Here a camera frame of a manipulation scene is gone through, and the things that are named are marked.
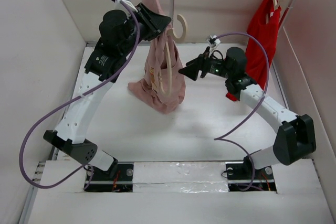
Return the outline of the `pink t shirt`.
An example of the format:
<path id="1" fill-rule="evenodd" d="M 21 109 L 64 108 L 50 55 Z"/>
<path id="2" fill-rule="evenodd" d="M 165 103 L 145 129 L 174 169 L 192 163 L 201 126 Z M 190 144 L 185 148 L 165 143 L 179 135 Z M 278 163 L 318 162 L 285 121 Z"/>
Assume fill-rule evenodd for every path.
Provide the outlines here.
<path id="1" fill-rule="evenodd" d="M 164 87 L 167 86 L 167 66 L 163 55 L 163 48 L 167 40 L 166 31 L 158 38 L 151 41 L 150 49 L 144 65 L 144 76 L 137 82 L 128 83 L 129 91 L 139 100 L 153 109 L 168 114 L 173 112 L 184 100 L 185 79 L 178 73 L 182 68 L 182 62 L 177 46 L 173 40 L 169 41 L 169 48 L 172 60 L 173 86 L 169 97 L 159 93 L 158 74 L 161 68 Z"/>

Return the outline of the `beige wooden hanger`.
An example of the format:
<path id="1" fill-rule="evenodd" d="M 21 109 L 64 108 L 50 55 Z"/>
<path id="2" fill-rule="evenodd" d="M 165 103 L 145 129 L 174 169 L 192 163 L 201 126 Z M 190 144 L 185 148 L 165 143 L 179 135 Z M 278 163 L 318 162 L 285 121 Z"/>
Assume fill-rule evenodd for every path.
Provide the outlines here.
<path id="1" fill-rule="evenodd" d="M 170 10 L 169 15 L 171 18 L 174 18 L 174 0 L 170 0 L 170 7 L 172 9 Z M 167 32 L 165 33 L 167 35 L 167 40 L 163 48 L 163 55 L 165 56 L 166 66 L 167 66 L 167 86 L 166 88 L 164 87 L 161 68 L 159 68 L 159 74 L 158 74 L 159 93 L 164 97 L 169 97 L 171 95 L 172 86 L 173 86 L 173 71 L 172 71 L 172 60 L 171 60 L 171 53 L 170 53 L 170 48 L 169 48 L 169 41 L 173 40 L 176 43 L 184 42 L 186 35 L 187 35 L 187 30 L 188 30 L 186 19 L 182 15 L 180 14 L 177 15 L 177 21 L 180 22 L 180 24 L 182 25 L 182 34 L 178 36 L 175 33 L 174 28 L 169 28 Z"/>

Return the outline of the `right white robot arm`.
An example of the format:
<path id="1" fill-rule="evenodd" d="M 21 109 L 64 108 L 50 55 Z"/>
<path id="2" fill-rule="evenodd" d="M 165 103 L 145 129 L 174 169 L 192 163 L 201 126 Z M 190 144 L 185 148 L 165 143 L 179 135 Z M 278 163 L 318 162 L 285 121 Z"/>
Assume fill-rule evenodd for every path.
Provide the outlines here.
<path id="1" fill-rule="evenodd" d="M 243 174 L 255 178 L 267 166 L 290 165 L 316 151 L 313 119 L 286 109 L 264 93 L 245 71 L 247 59 L 242 49 L 230 47 L 224 59 L 210 53 L 210 48 L 186 63 L 179 73 L 192 79 L 204 78 L 208 73 L 225 78 L 227 91 L 237 100 L 254 109 L 275 131 L 271 147 L 257 151 L 246 158 Z"/>

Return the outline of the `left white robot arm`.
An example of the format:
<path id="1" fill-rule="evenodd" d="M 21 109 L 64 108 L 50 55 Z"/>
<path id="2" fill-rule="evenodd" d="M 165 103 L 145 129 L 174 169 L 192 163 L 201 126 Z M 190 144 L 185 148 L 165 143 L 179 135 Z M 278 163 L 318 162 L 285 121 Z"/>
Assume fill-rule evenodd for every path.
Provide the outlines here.
<path id="1" fill-rule="evenodd" d="M 171 22 L 170 17 L 153 12 L 142 3 L 135 9 L 131 15 L 117 9 L 104 14 L 99 25 L 100 38 L 84 67 L 79 100 L 69 106 L 55 129 L 47 130 L 43 136 L 80 164 L 98 169 L 105 180 L 115 178 L 118 161 L 86 139 L 89 124 L 133 48 L 143 40 L 157 38 Z"/>

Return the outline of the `red t shirt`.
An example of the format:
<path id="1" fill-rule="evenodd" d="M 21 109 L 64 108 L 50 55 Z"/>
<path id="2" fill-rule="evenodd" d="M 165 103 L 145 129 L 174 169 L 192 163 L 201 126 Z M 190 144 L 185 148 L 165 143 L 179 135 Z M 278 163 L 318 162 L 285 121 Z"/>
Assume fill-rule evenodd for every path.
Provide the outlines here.
<path id="1" fill-rule="evenodd" d="M 254 40 L 248 40 L 245 51 L 246 72 L 262 88 L 265 87 L 267 78 L 264 52 L 270 66 L 276 51 L 280 14 L 281 8 L 275 9 L 273 0 L 262 0 L 247 28 L 247 34 L 256 38 L 263 49 Z"/>

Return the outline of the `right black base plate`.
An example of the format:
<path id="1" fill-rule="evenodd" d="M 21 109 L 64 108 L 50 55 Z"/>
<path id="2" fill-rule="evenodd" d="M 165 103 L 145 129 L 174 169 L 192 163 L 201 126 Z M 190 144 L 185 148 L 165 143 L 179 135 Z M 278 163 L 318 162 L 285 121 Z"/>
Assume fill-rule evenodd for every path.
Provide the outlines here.
<path id="1" fill-rule="evenodd" d="M 226 162 L 222 176 L 227 179 L 230 192 L 277 190 L 271 166 L 255 170 L 252 180 L 252 171 L 245 168 L 242 161 Z"/>

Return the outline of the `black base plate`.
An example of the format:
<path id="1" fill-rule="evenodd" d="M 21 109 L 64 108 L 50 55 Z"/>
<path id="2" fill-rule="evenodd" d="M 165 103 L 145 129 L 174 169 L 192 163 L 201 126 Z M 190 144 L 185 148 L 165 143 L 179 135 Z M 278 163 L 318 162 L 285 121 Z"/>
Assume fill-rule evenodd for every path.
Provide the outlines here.
<path id="1" fill-rule="evenodd" d="M 277 190 L 271 166 L 255 170 L 252 180 L 252 171 L 245 168 L 242 161 L 226 162 L 222 176 L 227 179 L 230 192 Z"/>
<path id="2" fill-rule="evenodd" d="M 90 193 L 131 193 L 133 192 L 134 163 L 120 162 L 117 171 L 109 178 L 99 169 L 93 175 L 86 171 L 84 191 Z"/>

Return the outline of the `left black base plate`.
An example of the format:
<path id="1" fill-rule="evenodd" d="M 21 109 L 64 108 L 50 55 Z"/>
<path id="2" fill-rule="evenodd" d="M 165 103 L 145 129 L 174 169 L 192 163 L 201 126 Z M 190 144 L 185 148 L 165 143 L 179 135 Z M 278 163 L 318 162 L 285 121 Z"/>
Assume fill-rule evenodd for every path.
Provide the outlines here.
<path id="1" fill-rule="evenodd" d="M 117 171 L 109 178 L 99 169 L 93 175 L 86 171 L 84 191 L 90 193 L 131 193 L 133 192 L 134 163 L 120 162 Z"/>

